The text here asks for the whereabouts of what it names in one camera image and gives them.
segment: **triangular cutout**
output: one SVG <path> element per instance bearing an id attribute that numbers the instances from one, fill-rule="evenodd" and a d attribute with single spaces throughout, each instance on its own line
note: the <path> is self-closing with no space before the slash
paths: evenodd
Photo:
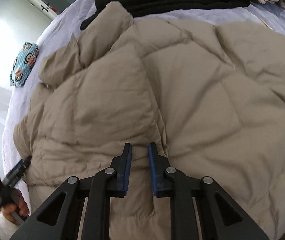
<path id="1" fill-rule="evenodd" d="M 49 226 L 54 226 L 57 223 L 60 211 L 62 209 L 66 194 L 60 193 L 57 198 L 37 217 L 39 222 Z"/>
<path id="2" fill-rule="evenodd" d="M 215 194 L 215 199 L 225 226 L 231 226 L 242 221 L 238 212 L 219 193 Z"/>

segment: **white sleeve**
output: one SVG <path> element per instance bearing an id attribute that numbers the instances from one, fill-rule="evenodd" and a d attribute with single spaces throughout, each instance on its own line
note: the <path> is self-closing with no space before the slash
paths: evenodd
<path id="1" fill-rule="evenodd" d="M 8 221 L 0 212 L 0 240 L 10 240 L 17 229 L 18 226 Z"/>

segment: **jacket sleeve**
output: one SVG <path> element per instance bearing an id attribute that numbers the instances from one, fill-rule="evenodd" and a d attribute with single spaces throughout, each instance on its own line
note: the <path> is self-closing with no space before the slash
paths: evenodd
<path id="1" fill-rule="evenodd" d="M 236 71 L 285 102 L 285 36 L 251 22 L 221 25 L 216 33 Z"/>
<path id="2" fill-rule="evenodd" d="M 78 39 L 72 36 L 66 46 L 44 58 L 39 78 L 51 88 L 57 88 L 105 55 L 132 24 L 132 16 L 119 2 L 109 3 Z"/>
<path id="3" fill-rule="evenodd" d="M 0 212 L 0 240 L 10 240 L 17 229 L 18 226 L 9 222 Z"/>

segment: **black tool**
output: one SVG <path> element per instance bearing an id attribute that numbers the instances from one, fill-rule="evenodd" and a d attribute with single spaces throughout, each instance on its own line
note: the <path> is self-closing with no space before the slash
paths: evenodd
<path id="1" fill-rule="evenodd" d="M 155 143 L 148 148 L 152 190 L 170 197 L 171 239 L 198 240 L 193 203 L 195 198 L 203 240 L 268 240 L 262 229 L 211 177 L 195 179 L 171 167 L 158 155 Z"/>
<path id="2" fill-rule="evenodd" d="M 14 203 L 18 206 L 19 193 L 15 189 L 15 185 L 24 176 L 25 172 L 31 164 L 31 156 L 26 158 L 26 160 L 21 160 L 4 178 L 3 181 L 0 180 L 0 208 L 7 204 Z M 26 221 L 27 217 L 19 215 L 19 210 L 11 214 L 18 224 L 22 224 Z"/>
<path id="3" fill-rule="evenodd" d="M 69 177 L 16 231 L 11 240 L 76 240 L 88 197 L 81 239 L 109 240 L 110 197 L 123 198 L 129 185 L 132 149 L 93 177 Z"/>

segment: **bed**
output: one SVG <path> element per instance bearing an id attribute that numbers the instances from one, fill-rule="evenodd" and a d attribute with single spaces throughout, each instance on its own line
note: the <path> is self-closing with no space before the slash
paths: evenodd
<path id="1" fill-rule="evenodd" d="M 38 71 L 44 57 L 50 55 L 60 47 L 66 45 L 72 34 L 80 34 L 79 26 L 83 20 L 94 14 L 96 8 L 94 0 L 76 0 L 59 17 L 57 17 L 37 40 L 40 53 L 36 64 L 22 88 L 12 92 L 5 129 L 2 137 L 2 157 L 5 174 L 20 160 L 13 142 L 14 126 L 27 114 L 30 97 L 39 83 Z M 277 5 L 259 5 L 252 3 L 247 8 L 234 8 L 223 10 L 176 10 L 164 14 L 154 14 L 145 17 L 158 17 L 164 19 L 190 18 L 212 24 L 220 25 L 229 21 L 252 21 L 267 25 L 274 31 L 285 35 L 285 10 Z M 21 182 L 18 185 L 24 198 L 28 202 L 27 186 Z"/>

